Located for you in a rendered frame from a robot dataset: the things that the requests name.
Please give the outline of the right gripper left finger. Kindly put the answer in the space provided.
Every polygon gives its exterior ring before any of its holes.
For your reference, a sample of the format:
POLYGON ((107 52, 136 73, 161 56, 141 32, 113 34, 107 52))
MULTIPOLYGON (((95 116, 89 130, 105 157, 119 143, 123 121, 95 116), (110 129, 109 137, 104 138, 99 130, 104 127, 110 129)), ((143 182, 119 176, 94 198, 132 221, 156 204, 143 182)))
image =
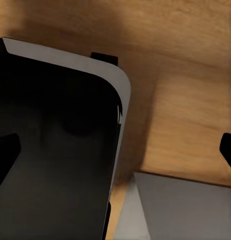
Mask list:
POLYGON ((0 186, 21 151, 21 143, 17 133, 0 137, 0 186))

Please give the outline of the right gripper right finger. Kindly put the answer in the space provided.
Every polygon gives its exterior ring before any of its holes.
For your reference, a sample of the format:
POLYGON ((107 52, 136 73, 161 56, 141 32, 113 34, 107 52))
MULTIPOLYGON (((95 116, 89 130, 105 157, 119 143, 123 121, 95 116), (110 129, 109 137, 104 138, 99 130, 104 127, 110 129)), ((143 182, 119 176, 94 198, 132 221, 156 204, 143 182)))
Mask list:
POLYGON ((231 133, 223 134, 219 150, 231 167, 231 133))

